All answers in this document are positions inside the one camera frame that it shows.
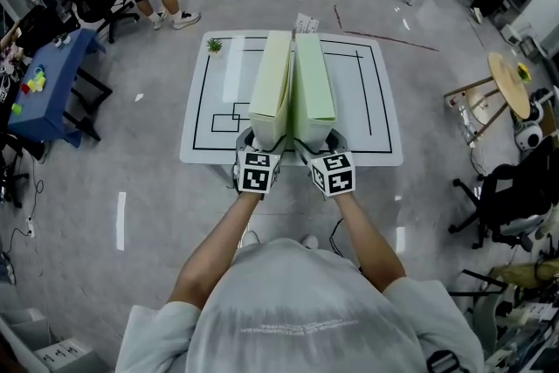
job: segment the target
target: paper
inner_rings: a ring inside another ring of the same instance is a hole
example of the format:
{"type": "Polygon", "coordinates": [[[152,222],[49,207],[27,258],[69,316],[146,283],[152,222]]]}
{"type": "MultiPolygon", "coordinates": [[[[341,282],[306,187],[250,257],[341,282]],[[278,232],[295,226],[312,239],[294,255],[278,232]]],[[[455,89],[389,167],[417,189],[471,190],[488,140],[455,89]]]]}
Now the paper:
{"type": "Polygon", "coordinates": [[[335,96],[317,34],[295,37],[293,137],[318,151],[336,121],[335,96]]]}
{"type": "Polygon", "coordinates": [[[316,33],[320,22],[304,14],[297,14],[295,21],[295,33],[316,33]]]}
{"type": "Polygon", "coordinates": [[[291,33],[270,31],[252,90],[249,118],[259,146],[271,150],[286,134],[291,33]]]}

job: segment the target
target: white tape on floor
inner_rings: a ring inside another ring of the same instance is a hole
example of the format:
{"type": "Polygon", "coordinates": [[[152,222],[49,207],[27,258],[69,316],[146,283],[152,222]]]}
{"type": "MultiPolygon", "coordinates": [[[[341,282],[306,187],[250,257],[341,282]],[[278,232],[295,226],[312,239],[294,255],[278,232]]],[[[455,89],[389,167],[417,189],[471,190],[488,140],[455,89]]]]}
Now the white tape on floor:
{"type": "Polygon", "coordinates": [[[119,202],[116,210],[116,248],[124,250],[124,208],[126,207],[126,191],[119,193],[119,202]]]}

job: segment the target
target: sleeve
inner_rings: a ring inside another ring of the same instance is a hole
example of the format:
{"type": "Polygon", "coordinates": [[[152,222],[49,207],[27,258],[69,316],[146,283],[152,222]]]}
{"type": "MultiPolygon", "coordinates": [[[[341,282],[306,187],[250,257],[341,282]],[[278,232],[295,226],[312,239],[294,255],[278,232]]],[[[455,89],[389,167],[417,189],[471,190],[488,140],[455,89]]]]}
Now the sleeve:
{"type": "Polygon", "coordinates": [[[115,373],[164,373],[188,351],[200,310],[172,302],[161,310],[132,307],[115,373]]]}
{"type": "Polygon", "coordinates": [[[383,295],[415,330],[425,359],[436,351],[449,350],[463,369],[483,372],[480,341],[440,281],[402,278],[383,295]]]}

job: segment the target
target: concrete floor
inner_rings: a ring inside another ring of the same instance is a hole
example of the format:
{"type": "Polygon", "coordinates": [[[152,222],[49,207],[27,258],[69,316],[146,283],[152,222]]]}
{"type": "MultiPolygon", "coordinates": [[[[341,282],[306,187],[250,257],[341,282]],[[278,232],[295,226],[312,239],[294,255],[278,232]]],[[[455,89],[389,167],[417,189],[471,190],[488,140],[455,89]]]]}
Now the concrete floor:
{"type": "MultiPolygon", "coordinates": [[[[490,241],[473,251],[474,229],[459,235],[447,232],[449,224],[459,223],[473,209],[451,180],[461,177],[474,184],[475,173],[459,117],[444,106],[442,94],[487,77],[490,51],[517,60],[488,21],[474,24],[456,0],[417,0],[413,7],[405,0],[181,2],[202,11],[198,24],[182,31],[170,26],[153,31],[147,19],[121,24],[107,56],[89,61],[91,71],[114,89],[95,123],[102,141],[85,139],[79,150],[55,142],[46,163],[36,164],[36,180],[45,182],[35,212],[38,235],[14,238],[11,257],[18,283],[0,286],[0,308],[37,307],[57,336],[78,337],[114,365],[130,307],[163,305],[183,262],[236,196],[203,166],[179,161],[186,101],[203,34],[290,30],[298,12],[319,18],[322,32],[381,37],[404,163],[359,169],[356,195],[391,244],[396,228],[405,228],[400,255],[408,274],[451,285],[461,269],[486,273],[513,255],[514,260],[530,258],[522,249],[490,241]],[[138,93],[144,97],[135,102],[138,93]],[[123,252],[115,248],[119,191],[128,194],[123,252]]],[[[534,79],[530,90],[549,83],[539,66],[528,66],[534,79]]],[[[476,158],[486,170],[518,162],[511,124],[503,114],[476,147],[476,158]]],[[[22,170],[31,170],[29,156],[22,170]]],[[[339,213],[306,175],[304,169],[282,170],[250,223],[262,239],[312,232],[329,248],[328,236],[339,213]]],[[[21,211],[6,204],[0,209],[4,250],[14,226],[25,230],[32,205],[28,185],[21,211]]],[[[351,257],[342,227],[336,241],[351,257]]]]}

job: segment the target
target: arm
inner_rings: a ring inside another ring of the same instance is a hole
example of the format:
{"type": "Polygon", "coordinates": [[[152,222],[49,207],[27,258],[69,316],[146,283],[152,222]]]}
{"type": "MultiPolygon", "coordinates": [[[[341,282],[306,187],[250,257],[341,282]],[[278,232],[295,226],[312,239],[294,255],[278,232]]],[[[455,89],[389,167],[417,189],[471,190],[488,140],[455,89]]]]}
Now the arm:
{"type": "Polygon", "coordinates": [[[241,193],[210,235],[192,253],[181,270],[171,301],[184,301],[202,309],[208,297],[229,269],[238,242],[248,225],[260,194],[241,193]]]}
{"type": "Polygon", "coordinates": [[[370,224],[352,193],[335,197],[365,278],[380,292],[405,277],[398,256],[383,235],[370,224]]]}
{"type": "Polygon", "coordinates": [[[19,21],[14,23],[14,25],[10,28],[10,31],[6,33],[6,36],[0,40],[0,52],[3,52],[10,44],[11,44],[11,37],[16,32],[19,26],[19,21]]]}

